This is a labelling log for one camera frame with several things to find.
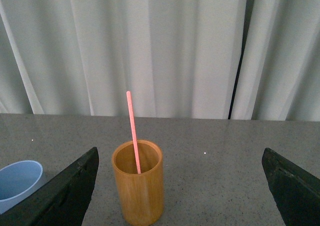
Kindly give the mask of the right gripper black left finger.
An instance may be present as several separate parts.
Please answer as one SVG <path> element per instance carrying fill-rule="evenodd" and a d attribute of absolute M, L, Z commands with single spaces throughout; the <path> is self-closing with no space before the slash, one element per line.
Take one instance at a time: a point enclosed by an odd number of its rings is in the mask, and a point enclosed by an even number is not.
<path fill-rule="evenodd" d="M 91 148 L 0 216 L 1 225 L 81 225 L 92 199 L 99 153 Z"/>

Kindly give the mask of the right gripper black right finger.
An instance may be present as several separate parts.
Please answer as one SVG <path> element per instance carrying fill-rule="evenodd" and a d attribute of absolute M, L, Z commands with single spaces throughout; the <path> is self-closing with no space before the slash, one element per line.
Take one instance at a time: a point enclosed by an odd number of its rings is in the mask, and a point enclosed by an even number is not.
<path fill-rule="evenodd" d="M 319 225 L 320 179 L 270 148 L 261 163 L 285 225 Z"/>

